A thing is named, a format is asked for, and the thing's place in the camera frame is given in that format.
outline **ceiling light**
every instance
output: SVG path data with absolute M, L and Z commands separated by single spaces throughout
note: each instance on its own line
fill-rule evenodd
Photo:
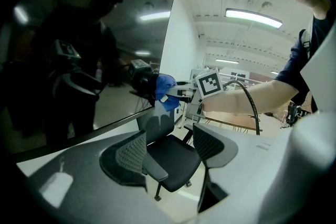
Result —
M 144 16 L 140 16 L 141 20 L 156 20 L 162 18 L 169 18 L 170 12 L 160 12 L 160 13 L 153 13 Z
M 255 22 L 270 25 L 270 26 L 273 26 L 275 28 L 279 28 L 282 25 L 282 21 L 280 21 L 280 20 L 276 20 L 274 18 L 265 16 L 263 14 L 249 12 L 249 11 L 240 10 L 240 9 L 227 8 L 226 9 L 226 17 L 253 20 Z
M 221 59 L 216 59 L 217 62 L 228 62 L 228 63 L 239 63 L 236 61 L 228 61 L 228 60 L 221 60 Z
M 150 55 L 151 53 L 149 51 L 138 50 L 135 52 L 135 54 L 139 56 L 144 56 L 144 55 Z
M 18 21 L 22 24 L 26 24 L 28 22 L 28 16 L 25 10 L 21 7 L 15 7 L 14 8 L 14 14 Z

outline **person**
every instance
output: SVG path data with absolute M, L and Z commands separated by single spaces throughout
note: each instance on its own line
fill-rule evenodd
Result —
M 73 46 L 80 56 L 76 68 L 89 75 L 86 77 L 97 77 L 98 66 L 101 66 L 102 84 L 120 85 L 128 77 L 123 68 L 125 63 L 119 58 L 111 29 L 101 19 L 122 2 L 91 0 L 87 8 L 61 5 L 50 13 L 33 37 L 30 46 L 39 66 L 41 81 L 46 81 L 41 82 L 40 89 L 45 94 L 43 129 L 48 145 L 66 140 L 70 123 L 73 124 L 75 136 L 92 132 L 97 101 L 97 98 L 65 83 L 60 83 L 56 91 L 53 89 L 56 79 L 51 74 L 58 76 L 68 68 L 64 62 L 49 64 L 55 40 Z M 57 65 L 60 65 L 61 72 L 57 72 Z
M 327 36 L 335 19 L 335 12 L 329 0 L 296 0 L 308 6 L 313 12 L 309 56 L 301 42 L 304 30 L 299 33 L 297 42 L 284 69 L 272 81 L 252 86 L 248 89 L 258 113 L 273 111 L 289 100 L 302 105 L 309 88 L 300 71 L 317 51 Z M 203 100 L 203 111 L 230 113 L 253 113 L 251 105 L 243 90 L 227 91 Z M 312 111 L 317 106 L 312 98 Z

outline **office chair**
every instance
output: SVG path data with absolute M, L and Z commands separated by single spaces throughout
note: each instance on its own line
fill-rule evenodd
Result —
M 143 172 L 149 174 L 159 184 L 155 200 L 160 201 L 161 186 L 174 192 L 183 185 L 189 187 L 190 179 L 201 163 L 192 146 L 187 144 L 192 127 L 184 140 L 169 135 L 174 130 L 174 111 L 166 112 L 160 102 L 155 110 L 137 119 L 139 129 L 146 130 L 147 154 L 143 161 Z

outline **chair armrest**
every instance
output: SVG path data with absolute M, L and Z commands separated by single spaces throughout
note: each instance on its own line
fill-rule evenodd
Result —
M 168 177 L 168 173 L 153 159 L 153 157 L 147 152 L 142 163 L 146 172 L 153 177 L 157 182 L 165 180 Z
M 186 134 L 186 136 L 183 138 L 183 142 L 187 143 L 189 141 L 189 139 L 193 136 L 193 126 L 190 124 L 186 124 L 185 126 L 183 126 L 184 128 L 186 128 L 188 130 L 188 133 Z

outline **person's forearm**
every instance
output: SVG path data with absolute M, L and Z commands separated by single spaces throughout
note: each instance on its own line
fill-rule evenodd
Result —
M 298 90 L 284 82 L 273 80 L 248 88 L 258 113 L 272 111 L 293 98 Z M 218 111 L 252 114 L 253 110 L 243 90 L 226 91 L 203 100 L 205 112 Z

